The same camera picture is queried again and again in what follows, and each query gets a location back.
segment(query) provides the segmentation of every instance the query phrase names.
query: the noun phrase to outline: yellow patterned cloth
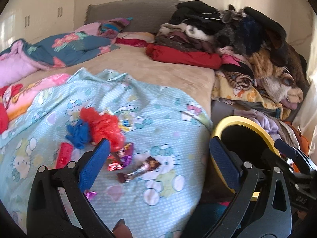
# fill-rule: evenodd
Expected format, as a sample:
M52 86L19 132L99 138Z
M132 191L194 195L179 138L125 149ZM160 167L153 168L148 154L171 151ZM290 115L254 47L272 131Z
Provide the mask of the yellow patterned cloth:
M288 108L283 108L281 103L275 103L266 97L262 97L254 87L252 87L250 90L239 90L232 88L222 71L216 71L215 85L211 92L211 99L218 100L219 98L254 103L260 102L264 108L271 110L276 110L279 108L281 110L280 119L282 121L288 118L291 113L291 110Z

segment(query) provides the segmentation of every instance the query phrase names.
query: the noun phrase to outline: polka dot blanket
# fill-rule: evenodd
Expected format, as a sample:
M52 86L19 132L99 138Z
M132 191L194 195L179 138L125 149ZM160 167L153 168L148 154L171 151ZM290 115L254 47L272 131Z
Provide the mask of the polka dot blanket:
M202 192L212 122L183 91L112 70L92 75L82 68L65 84L41 91L1 135L0 199L13 219L26 232L35 173L40 165L54 168L61 142L69 142L66 126L79 120L82 107L109 109L128 120L124 134L134 143L131 168L149 156L161 163L125 184L103 167L90 200L99 217L109 229L125 219L134 238L179 237ZM73 150L72 160L92 149L90 144ZM80 226L62 189L61 196L72 223Z

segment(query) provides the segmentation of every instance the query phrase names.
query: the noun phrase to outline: headboard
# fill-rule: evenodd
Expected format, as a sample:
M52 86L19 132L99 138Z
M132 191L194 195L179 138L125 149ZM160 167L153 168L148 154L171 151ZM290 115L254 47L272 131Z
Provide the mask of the headboard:
M167 23L178 0L123 0L98 5L89 5L85 24L97 20L133 17L124 32L156 33L163 23Z

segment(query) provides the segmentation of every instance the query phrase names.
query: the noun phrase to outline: silver bolt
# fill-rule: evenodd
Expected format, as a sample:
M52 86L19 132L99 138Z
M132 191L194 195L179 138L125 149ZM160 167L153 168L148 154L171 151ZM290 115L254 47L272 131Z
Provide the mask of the silver bolt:
M38 170L39 170L40 173L44 172L45 171L45 166L40 166Z
M250 162L244 162L243 164L245 166L245 168L247 169L251 169L252 168L252 164Z
M280 173L280 172L281 172L280 168L277 167L277 166L274 167L274 171L277 172L277 173Z
M67 164L67 167L68 167L68 168L74 168L75 165L76 165L76 162L71 161L71 162L69 162L69 163Z

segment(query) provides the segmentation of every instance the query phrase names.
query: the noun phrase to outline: lavender cloth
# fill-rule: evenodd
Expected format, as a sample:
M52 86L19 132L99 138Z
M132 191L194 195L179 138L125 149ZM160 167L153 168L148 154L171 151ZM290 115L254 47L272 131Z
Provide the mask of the lavender cloth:
M277 124L261 112L254 109L251 109L249 111L234 110L233 114L254 121L256 124L261 126L272 137L274 141L281 138L280 135L278 135L277 133L277 131L279 130Z

